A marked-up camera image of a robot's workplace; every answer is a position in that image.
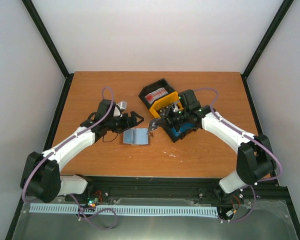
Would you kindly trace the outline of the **brown leather card holder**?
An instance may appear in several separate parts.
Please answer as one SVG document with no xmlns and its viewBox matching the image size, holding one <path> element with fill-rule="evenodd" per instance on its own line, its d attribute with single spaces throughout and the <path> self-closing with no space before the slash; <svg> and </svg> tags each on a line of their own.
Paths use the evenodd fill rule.
<svg viewBox="0 0 300 240">
<path fill-rule="evenodd" d="M 147 128 L 131 128 L 123 132 L 123 144 L 145 146 L 150 144 L 153 133 Z"/>
</svg>

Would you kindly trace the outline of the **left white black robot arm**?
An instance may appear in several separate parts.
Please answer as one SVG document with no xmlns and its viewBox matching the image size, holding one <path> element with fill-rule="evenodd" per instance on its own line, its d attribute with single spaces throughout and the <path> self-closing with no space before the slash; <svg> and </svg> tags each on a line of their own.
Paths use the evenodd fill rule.
<svg viewBox="0 0 300 240">
<path fill-rule="evenodd" d="M 77 195 L 82 201 L 93 198 L 94 188 L 79 175 L 63 176 L 62 169 L 80 152 L 102 139 L 107 132 L 121 134 L 138 126 L 144 118 L 135 111 L 126 113 L 126 102 L 103 99 L 97 108 L 65 140 L 42 153 L 28 155 L 21 177 L 22 200 L 30 195 L 44 203 L 58 196 Z"/>
</svg>

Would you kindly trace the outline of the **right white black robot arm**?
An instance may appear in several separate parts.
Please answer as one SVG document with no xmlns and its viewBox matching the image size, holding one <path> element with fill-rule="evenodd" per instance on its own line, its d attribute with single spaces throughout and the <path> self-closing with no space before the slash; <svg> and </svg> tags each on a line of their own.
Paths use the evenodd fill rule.
<svg viewBox="0 0 300 240">
<path fill-rule="evenodd" d="M 254 186 L 277 168 L 270 141 L 264 134 L 254 135 L 226 120 L 212 105 L 202 106 L 191 89 L 178 95 L 181 108 L 169 104 L 163 115 L 149 125 L 179 131 L 203 129 L 226 143 L 236 154 L 236 169 L 219 181 L 219 187 L 230 194 L 245 186 Z"/>
</svg>

